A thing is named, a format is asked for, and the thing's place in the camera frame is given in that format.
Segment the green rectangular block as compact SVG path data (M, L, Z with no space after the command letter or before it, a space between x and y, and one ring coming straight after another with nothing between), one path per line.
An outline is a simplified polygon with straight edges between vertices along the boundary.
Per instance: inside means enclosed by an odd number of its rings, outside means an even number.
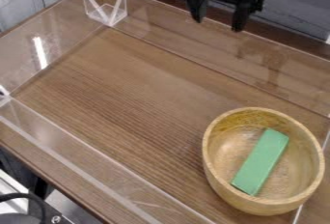
M288 145L288 137L267 128L231 180L231 186L256 196Z

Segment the brown wooden bowl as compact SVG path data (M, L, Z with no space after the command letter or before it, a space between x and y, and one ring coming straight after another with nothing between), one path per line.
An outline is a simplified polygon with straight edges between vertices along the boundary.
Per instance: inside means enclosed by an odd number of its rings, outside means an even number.
M268 128L287 135L289 141L260 191L251 196L231 185L231 180ZM301 122L272 109L243 107L223 113L207 126L201 166L212 190L229 206L272 216L296 209L315 193L324 156L319 140Z

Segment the clear acrylic corner bracket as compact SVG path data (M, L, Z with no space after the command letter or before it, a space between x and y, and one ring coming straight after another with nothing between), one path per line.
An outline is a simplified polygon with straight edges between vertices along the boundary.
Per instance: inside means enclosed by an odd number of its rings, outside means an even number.
M98 5L94 0L82 0L85 14L89 19L113 27L126 16L126 0L116 0L114 5Z

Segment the clear acrylic tray wall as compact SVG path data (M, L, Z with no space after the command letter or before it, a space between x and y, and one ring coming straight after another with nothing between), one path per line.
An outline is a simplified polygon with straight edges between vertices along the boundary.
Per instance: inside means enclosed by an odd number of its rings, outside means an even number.
M330 224L330 56L126 6L108 27L61 0L0 37L0 147L106 224ZM272 216L229 206L203 171L207 126L243 107L301 122L324 156L315 193Z

